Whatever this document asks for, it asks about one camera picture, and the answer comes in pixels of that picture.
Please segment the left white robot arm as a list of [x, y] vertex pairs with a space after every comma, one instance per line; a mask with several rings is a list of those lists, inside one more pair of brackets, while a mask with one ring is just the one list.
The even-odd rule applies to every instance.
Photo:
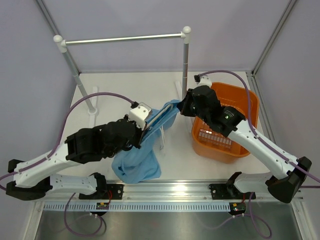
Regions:
[[121, 118], [93, 128], [82, 128], [68, 136], [45, 157], [29, 161], [12, 159], [5, 193], [22, 200], [33, 201], [48, 194], [78, 193], [82, 200], [100, 200], [110, 196], [106, 178], [100, 173], [89, 176], [67, 176], [60, 171], [113, 158], [121, 151], [140, 148], [146, 123]]

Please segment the aluminium frame post right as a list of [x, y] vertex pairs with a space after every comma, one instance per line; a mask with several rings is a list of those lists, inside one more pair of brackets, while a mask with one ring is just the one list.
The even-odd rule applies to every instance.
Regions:
[[259, 56], [256, 64], [254, 65], [254, 67], [251, 71], [251, 74], [253, 77], [255, 77], [257, 75], [257, 73], [259, 72], [261, 66], [263, 65], [268, 54], [272, 50], [275, 42], [277, 41], [277, 38], [279, 37], [280, 33], [284, 29], [287, 20], [289, 19], [291, 13], [293, 12], [293, 10], [298, 2], [299, 2], [298, 0], [289, 0], [288, 1], [287, 5], [286, 5], [283, 13], [281, 14], [279, 20], [277, 21], [277, 24], [276, 24], [271, 36], [269, 37], [261, 55]]

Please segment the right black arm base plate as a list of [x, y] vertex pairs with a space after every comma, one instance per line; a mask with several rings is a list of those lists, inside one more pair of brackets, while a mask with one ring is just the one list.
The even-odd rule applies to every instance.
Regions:
[[248, 200], [250, 192], [240, 192], [234, 185], [211, 183], [208, 185], [213, 200]]

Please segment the aluminium frame post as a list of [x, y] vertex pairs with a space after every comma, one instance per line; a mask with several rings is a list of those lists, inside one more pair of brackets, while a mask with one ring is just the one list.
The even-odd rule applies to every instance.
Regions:
[[277, 41], [277, 38], [279, 37], [280, 33], [284, 29], [287, 20], [289, 19], [291, 13], [293, 12], [293, 10], [298, 2], [299, 2], [298, 0], [289, 0], [288, 1], [287, 5], [286, 5], [283, 13], [281, 14], [279, 20], [277, 21], [277, 24], [276, 24], [271, 36], [269, 37], [261, 55], [259, 56], [256, 64], [254, 65], [254, 67], [251, 71], [251, 74], [253, 77], [255, 77], [257, 75], [257, 73], [259, 72], [261, 66], [263, 65], [268, 54], [272, 50], [275, 42]]
[[51, 33], [55, 35], [60, 35], [60, 31], [45, 3], [44, 0], [35, 0], [36, 6], [38, 7], [40, 13], [42, 14], [47, 26], [49, 27]]

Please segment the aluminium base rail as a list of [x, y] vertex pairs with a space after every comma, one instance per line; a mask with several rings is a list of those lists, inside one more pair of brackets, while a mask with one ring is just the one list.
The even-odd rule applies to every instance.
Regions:
[[[267, 193], [268, 188], [263, 181], [244, 180], [244, 184], [239, 181], [229, 179], [226, 182], [209, 182], [204, 192], [210, 192], [210, 184], [227, 183], [234, 185], [240, 192]], [[45, 198], [65, 198], [67, 194], [84, 194], [91, 195], [97, 191], [97, 187], [106, 184], [122, 184], [116, 182], [108, 182], [102, 175], [89, 176], [84, 179], [72, 178], [64, 175], [51, 176], [39, 182], [36, 186], [30, 189], [30, 196], [27, 198], [30, 201], [44, 200]], [[200, 182], [140, 182], [136, 184], [122, 184], [123, 195], [143, 196], [189, 196], [198, 194], [201, 191]]]

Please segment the orange plastic laundry basket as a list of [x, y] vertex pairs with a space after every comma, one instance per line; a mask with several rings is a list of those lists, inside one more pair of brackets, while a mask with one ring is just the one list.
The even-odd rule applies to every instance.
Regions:
[[[241, 112], [245, 117], [250, 117], [252, 125], [258, 125], [259, 99], [252, 91], [243, 87], [221, 82], [214, 82], [211, 88], [216, 92], [222, 106], [231, 106]], [[225, 164], [234, 163], [239, 158], [250, 155], [240, 144], [212, 131], [200, 118], [193, 122], [192, 147], [199, 156], [216, 160]]]

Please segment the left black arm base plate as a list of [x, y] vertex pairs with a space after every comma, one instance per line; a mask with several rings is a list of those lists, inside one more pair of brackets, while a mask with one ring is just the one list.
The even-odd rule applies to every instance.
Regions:
[[102, 186], [98, 186], [96, 192], [85, 195], [80, 193], [78, 198], [80, 200], [121, 200], [123, 197], [123, 184], [107, 183]]

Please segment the aluminium frame post left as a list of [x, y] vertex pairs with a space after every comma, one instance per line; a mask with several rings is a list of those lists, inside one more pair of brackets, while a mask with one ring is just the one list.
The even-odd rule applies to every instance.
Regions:
[[38, 7], [40, 13], [42, 14], [47, 26], [49, 27], [51, 33], [55, 35], [60, 35], [60, 31], [45, 3], [44, 0], [35, 0], [36, 6]]

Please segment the white plastic hanger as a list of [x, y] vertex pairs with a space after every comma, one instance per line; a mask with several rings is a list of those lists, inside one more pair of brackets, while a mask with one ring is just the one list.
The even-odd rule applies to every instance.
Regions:
[[158, 119], [160, 119], [164, 114], [166, 114], [168, 111], [170, 111], [174, 105], [168, 104], [167, 106], [163, 107], [162, 110], [160, 110], [157, 114], [155, 114], [151, 119], [147, 121], [147, 128], [152, 127], [154, 124], [158, 122]]

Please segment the light blue shorts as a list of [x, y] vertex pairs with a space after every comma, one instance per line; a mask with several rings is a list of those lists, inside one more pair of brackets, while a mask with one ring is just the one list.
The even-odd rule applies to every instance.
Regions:
[[180, 112], [177, 108], [179, 102], [178, 99], [173, 99], [166, 102], [161, 109], [153, 109], [150, 119], [167, 105], [173, 104], [173, 108], [147, 130], [140, 149], [133, 147], [129, 151], [121, 151], [113, 158], [112, 170], [121, 181], [126, 184], [137, 184], [161, 176], [161, 167], [154, 152], [154, 145], [159, 138], [165, 139], [165, 131], [173, 125]]

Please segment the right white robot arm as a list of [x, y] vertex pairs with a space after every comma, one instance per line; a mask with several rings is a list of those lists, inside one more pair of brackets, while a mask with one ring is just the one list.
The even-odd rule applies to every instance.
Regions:
[[228, 196], [237, 199], [243, 193], [270, 193], [282, 203], [291, 202], [311, 168], [307, 157], [297, 158], [278, 147], [252, 126], [250, 118], [222, 105], [209, 86], [189, 89], [177, 108], [181, 115], [198, 117], [214, 132], [241, 145], [269, 169], [267, 173], [234, 173], [227, 181]]

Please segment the silver clothes rack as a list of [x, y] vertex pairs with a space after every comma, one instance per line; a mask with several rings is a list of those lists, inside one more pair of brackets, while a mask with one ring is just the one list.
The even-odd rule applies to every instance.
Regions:
[[[88, 112], [86, 114], [81, 110], [76, 110], [75, 113], [85, 117], [85, 119], [88, 120], [89, 127], [95, 127], [98, 124], [115, 120], [116, 117], [125, 112], [126, 108], [123, 103], [120, 103], [119, 99], [112, 100], [110, 103], [107, 102], [110, 98], [104, 98], [102, 93], [110, 90], [120, 90], [123, 94], [130, 94], [130, 96], [137, 97], [144, 103], [150, 104], [153, 108], [162, 106], [165, 101], [172, 98], [180, 99], [185, 96], [188, 83], [190, 33], [191, 28], [185, 26], [179, 33], [87, 40], [65, 40], [61, 35], [55, 35], [53, 41], [65, 57], [66, 62], [74, 75], [78, 90], [85, 99], [85, 104], [88, 107]], [[169, 72], [78, 73], [68, 51], [68, 47], [78, 45], [165, 39], [182, 39], [183, 41], [181, 81], [178, 81], [177, 74]]]

